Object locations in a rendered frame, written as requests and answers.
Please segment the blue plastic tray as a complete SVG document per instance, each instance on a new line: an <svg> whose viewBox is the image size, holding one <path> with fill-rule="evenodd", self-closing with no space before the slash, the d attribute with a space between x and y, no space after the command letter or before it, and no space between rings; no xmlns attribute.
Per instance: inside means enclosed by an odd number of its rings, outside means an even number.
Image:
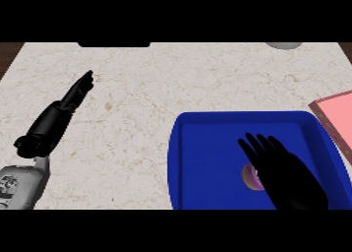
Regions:
<svg viewBox="0 0 352 252"><path fill-rule="evenodd" d="M322 186L328 208L352 210L352 183L331 138L306 111L184 112L168 142L167 181L176 210L272 210L267 194L246 187L246 134L275 137Z"/></svg>

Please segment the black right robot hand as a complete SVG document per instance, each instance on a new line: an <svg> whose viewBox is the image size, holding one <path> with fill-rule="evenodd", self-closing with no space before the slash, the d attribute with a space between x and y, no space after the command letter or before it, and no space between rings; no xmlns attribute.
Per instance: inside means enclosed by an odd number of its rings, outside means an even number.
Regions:
<svg viewBox="0 0 352 252"><path fill-rule="evenodd" d="M245 134L236 140L257 171L275 208L279 211L328 209L328 198L304 162L273 137Z"/></svg>

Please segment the grey round object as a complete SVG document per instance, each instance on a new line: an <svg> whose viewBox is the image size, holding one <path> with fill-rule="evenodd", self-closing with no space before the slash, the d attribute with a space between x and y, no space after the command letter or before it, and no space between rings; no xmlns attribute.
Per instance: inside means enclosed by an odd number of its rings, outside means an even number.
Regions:
<svg viewBox="0 0 352 252"><path fill-rule="evenodd" d="M291 50L300 47L303 43L301 42L266 42L266 44L276 49Z"/></svg>

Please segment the purple can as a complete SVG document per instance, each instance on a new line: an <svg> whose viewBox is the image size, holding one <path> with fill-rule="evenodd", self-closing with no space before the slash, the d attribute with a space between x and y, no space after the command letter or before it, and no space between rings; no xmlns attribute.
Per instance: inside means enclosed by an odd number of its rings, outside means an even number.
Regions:
<svg viewBox="0 0 352 252"><path fill-rule="evenodd" d="M241 170L241 176L245 186L254 191L263 191L261 185L254 166L248 163Z"/></svg>

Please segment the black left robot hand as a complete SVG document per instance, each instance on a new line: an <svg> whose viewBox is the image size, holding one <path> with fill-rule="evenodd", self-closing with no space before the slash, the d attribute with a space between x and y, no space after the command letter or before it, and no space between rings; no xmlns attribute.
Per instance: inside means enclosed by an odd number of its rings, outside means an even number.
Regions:
<svg viewBox="0 0 352 252"><path fill-rule="evenodd" d="M16 154L21 158L46 157L53 151L63 135L72 113L93 88L93 71L72 84L65 96L41 112L25 136L15 141Z"/></svg>

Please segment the pink cardboard box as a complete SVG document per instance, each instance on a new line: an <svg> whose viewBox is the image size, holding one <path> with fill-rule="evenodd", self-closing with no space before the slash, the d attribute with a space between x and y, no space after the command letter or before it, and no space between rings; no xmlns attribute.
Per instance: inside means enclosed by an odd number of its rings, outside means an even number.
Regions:
<svg viewBox="0 0 352 252"><path fill-rule="evenodd" d="M352 90L316 99L307 106L352 165Z"/></svg>

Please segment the black appliance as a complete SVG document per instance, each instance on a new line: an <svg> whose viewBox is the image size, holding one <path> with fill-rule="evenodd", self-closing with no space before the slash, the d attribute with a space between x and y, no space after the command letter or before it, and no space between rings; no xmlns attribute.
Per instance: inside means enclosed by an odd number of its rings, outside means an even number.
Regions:
<svg viewBox="0 0 352 252"><path fill-rule="evenodd" d="M146 48L151 45L151 42L77 42L81 47L86 48Z"/></svg>

